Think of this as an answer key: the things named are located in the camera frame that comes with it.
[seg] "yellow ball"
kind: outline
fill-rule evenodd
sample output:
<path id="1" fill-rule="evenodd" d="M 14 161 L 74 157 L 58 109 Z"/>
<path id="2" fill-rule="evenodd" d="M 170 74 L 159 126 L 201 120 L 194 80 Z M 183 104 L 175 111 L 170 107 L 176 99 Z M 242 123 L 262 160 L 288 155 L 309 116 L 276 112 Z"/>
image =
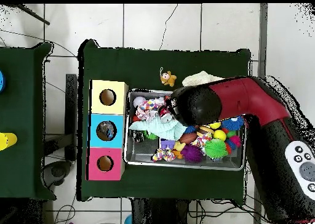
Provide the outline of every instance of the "yellow ball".
<path id="1" fill-rule="evenodd" d="M 213 137 L 216 139 L 220 139 L 222 141 L 225 141 L 226 134 L 222 130 L 216 130 L 213 134 Z"/>
<path id="2" fill-rule="evenodd" d="M 221 122 L 214 122 L 213 124 L 209 124 L 212 129 L 218 129 L 221 126 Z"/>

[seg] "pink cube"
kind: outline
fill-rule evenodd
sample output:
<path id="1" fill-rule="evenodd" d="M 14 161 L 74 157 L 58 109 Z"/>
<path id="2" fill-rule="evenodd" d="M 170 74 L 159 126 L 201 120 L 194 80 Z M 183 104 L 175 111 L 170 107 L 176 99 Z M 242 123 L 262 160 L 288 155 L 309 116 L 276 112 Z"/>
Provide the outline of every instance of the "pink cube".
<path id="1" fill-rule="evenodd" d="M 86 180 L 119 181 L 124 173 L 122 148 L 91 147 L 87 162 Z"/>

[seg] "gray tray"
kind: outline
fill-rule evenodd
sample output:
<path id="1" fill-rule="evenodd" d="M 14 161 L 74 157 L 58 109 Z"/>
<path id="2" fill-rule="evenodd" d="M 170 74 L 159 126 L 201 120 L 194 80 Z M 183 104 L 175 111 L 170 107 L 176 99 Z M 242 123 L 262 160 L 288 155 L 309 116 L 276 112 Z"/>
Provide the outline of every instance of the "gray tray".
<path id="1" fill-rule="evenodd" d="M 129 126 L 132 123 L 132 117 L 135 114 L 134 99 L 138 96 L 143 96 L 146 99 L 155 97 L 171 95 L 172 91 L 157 91 L 157 90 L 141 90 L 131 89 L 128 91 L 126 102 L 126 129 L 125 129 L 125 143 L 124 143 L 124 160 L 128 164 L 138 166 L 166 166 L 166 167 L 184 167 L 195 169 L 212 169 L 212 170 L 241 170 L 244 166 L 245 160 L 245 145 L 234 150 L 230 155 L 222 158 L 221 161 L 213 161 L 208 156 L 204 156 L 203 160 L 198 164 L 186 162 L 185 159 L 174 159 L 173 161 L 158 161 L 153 162 L 151 160 L 152 155 L 156 149 L 159 148 L 159 139 L 149 140 L 145 139 L 144 142 L 135 143 L 132 138 L 132 130 L 129 130 Z M 243 126 L 238 134 L 245 143 L 246 128 Z"/>

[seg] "green table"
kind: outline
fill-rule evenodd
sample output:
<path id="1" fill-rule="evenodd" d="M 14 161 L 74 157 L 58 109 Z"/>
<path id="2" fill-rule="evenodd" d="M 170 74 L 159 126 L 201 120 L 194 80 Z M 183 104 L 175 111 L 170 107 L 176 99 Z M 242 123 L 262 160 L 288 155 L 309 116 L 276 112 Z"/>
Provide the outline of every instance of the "green table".
<path id="1" fill-rule="evenodd" d="M 0 132 L 13 132 L 17 143 L 0 151 L 0 197 L 55 199 L 41 182 L 43 159 L 43 60 L 49 43 L 31 49 L 0 48 L 6 88 L 0 93 Z"/>
<path id="2" fill-rule="evenodd" d="M 182 52 L 135 49 L 99 48 L 93 40 L 86 40 L 79 49 L 79 103 L 78 118 L 78 197 L 137 197 L 178 199 L 233 199 L 242 203 L 244 169 L 197 170 L 173 167 L 133 166 L 126 164 L 118 182 L 87 181 L 87 118 L 89 80 L 123 81 L 130 89 L 174 90 L 183 79 L 204 70 L 223 78 L 247 76 L 250 52 Z M 175 86 L 163 86 L 160 67 L 177 76 Z"/>

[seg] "shape sorter box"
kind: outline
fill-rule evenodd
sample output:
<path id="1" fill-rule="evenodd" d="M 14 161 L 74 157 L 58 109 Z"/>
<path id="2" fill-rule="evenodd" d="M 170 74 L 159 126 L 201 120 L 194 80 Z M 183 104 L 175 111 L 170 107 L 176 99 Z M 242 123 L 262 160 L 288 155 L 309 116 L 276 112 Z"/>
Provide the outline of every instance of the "shape sorter box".
<path id="1" fill-rule="evenodd" d="M 120 114 L 125 115 L 128 86 L 124 82 L 91 80 L 92 99 L 90 101 L 92 114 Z M 100 95 L 104 90 L 110 90 L 114 94 L 114 102 L 104 105 Z"/>
<path id="2" fill-rule="evenodd" d="M 114 102 L 110 105 L 102 102 L 104 90 L 110 90 L 114 94 Z M 122 159 L 122 151 L 127 92 L 128 86 L 124 82 L 90 81 L 87 180 L 120 180 L 124 173 L 125 163 Z M 98 137 L 97 128 L 102 122 L 110 122 L 114 126 L 114 137 L 111 140 L 102 140 Z M 100 158 L 103 156 L 111 161 L 112 166 L 108 170 L 101 170 L 99 167 Z"/>

